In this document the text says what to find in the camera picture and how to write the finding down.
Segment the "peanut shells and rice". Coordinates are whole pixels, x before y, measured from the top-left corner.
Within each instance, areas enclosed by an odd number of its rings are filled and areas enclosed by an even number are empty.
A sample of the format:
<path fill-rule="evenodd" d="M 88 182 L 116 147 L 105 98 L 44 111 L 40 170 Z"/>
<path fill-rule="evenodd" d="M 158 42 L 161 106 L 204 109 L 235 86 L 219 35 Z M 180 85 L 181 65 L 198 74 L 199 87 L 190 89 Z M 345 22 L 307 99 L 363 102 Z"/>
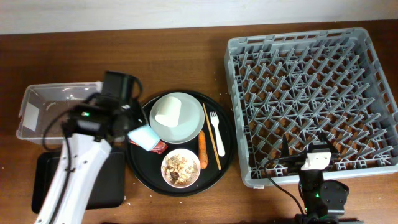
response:
<path fill-rule="evenodd" d="M 197 163 L 181 154 L 165 157 L 165 165 L 162 166 L 165 180 L 177 187 L 192 184 L 199 175 Z"/>

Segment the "pink bowl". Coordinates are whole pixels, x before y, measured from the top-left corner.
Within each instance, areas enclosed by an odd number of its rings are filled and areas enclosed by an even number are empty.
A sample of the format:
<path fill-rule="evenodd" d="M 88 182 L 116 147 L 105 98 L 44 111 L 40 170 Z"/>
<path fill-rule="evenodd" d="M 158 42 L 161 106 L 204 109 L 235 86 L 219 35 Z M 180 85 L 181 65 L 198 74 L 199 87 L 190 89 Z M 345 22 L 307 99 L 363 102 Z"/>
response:
<path fill-rule="evenodd" d="M 197 181 L 201 172 L 198 156 L 188 149 L 170 151 L 161 163 L 161 174 L 171 187 L 182 189 Z"/>

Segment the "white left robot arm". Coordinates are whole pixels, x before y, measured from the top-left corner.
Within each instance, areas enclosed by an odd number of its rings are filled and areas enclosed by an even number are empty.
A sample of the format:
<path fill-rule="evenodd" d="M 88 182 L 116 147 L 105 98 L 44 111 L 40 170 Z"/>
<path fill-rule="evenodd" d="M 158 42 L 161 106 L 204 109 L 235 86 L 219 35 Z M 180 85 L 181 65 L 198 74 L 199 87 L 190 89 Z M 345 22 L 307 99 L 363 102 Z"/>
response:
<path fill-rule="evenodd" d="M 135 76 L 107 71 L 99 93 L 61 113 L 62 151 L 36 223 L 81 223 L 97 176 L 119 138 L 147 124 Z"/>

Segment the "red snack wrapper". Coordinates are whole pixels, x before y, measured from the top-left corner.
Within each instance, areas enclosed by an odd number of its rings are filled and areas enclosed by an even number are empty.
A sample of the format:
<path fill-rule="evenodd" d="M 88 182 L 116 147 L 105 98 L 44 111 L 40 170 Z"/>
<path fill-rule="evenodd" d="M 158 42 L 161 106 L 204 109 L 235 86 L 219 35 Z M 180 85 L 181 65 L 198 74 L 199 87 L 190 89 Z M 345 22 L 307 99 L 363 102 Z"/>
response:
<path fill-rule="evenodd" d="M 166 145 L 166 143 L 162 141 L 149 141 L 149 142 L 144 142 L 142 144 L 138 144 L 130 140 L 129 143 L 132 144 L 133 146 L 141 147 L 148 152 L 155 152 L 157 154 L 162 154 L 168 148 L 168 145 Z"/>

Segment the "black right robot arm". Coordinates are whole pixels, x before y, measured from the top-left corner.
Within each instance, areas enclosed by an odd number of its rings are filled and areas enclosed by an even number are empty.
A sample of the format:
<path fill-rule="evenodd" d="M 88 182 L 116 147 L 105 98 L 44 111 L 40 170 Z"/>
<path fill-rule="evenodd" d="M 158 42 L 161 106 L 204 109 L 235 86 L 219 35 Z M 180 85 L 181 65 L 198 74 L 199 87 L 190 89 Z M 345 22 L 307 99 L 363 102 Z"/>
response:
<path fill-rule="evenodd" d="M 323 132 L 318 141 L 308 145 L 299 154 L 289 152 L 288 140 L 283 137 L 280 162 L 288 171 L 298 174 L 298 191 L 304 202 L 305 212 L 296 214 L 295 223 L 339 223 L 344 215 L 344 205 L 349 187 L 337 180 L 325 180 L 323 173 L 330 170 L 339 151 Z"/>

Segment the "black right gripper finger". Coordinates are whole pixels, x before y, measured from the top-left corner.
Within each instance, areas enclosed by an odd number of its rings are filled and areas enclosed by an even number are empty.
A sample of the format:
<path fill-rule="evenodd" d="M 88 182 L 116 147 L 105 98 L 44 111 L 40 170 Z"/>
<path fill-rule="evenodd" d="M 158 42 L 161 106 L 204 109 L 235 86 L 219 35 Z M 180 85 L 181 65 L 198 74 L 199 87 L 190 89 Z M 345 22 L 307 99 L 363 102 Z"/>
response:
<path fill-rule="evenodd" d="M 327 146 L 332 146 L 332 143 L 328 140 L 327 135 L 323 131 L 320 131 L 320 140 Z"/>
<path fill-rule="evenodd" d="M 289 142 L 288 142 L 288 140 L 287 140 L 286 135 L 283 135 L 283 138 L 282 138 L 281 156 L 282 156 L 282 157 L 287 157 L 287 156 L 289 156 L 289 155 L 290 155 L 290 152 L 289 152 Z"/>

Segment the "light blue plastic cup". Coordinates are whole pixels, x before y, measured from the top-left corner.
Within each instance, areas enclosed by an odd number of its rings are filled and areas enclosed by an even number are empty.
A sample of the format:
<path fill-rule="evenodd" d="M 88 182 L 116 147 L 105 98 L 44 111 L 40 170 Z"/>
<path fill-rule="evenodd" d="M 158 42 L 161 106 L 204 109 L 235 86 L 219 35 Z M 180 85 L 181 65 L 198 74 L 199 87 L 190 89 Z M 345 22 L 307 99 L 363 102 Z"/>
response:
<path fill-rule="evenodd" d="M 146 151 L 153 150 L 160 141 L 160 137 L 148 124 L 128 132 L 127 136 Z"/>

